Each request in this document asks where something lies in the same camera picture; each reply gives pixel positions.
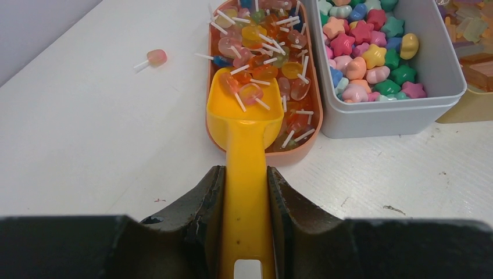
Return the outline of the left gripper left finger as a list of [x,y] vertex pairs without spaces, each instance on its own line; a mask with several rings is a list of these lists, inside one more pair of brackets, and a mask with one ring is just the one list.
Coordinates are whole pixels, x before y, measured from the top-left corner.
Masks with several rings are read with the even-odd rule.
[[216,278],[225,166],[213,166],[199,183],[141,224],[153,230],[143,257],[152,278]]

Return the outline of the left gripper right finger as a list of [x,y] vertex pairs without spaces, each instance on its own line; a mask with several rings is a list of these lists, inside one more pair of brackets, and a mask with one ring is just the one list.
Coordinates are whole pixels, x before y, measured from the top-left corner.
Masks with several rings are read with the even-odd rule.
[[336,238],[344,222],[299,193],[275,167],[267,168],[267,186],[278,278],[335,278]]

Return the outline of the orange plastic scoop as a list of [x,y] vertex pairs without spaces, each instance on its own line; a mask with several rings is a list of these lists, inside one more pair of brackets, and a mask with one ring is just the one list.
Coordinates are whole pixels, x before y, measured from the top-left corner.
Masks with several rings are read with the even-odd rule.
[[267,186],[265,150],[280,131],[284,117],[277,81],[263,86],[258,103],[242,110],[234,95],[220,85],[219,77],[231,72],[219,69],[211,74],[206,103],[206,126],[211,139],[226,153],[222,229],[218,278],[275,278],[273,232]]

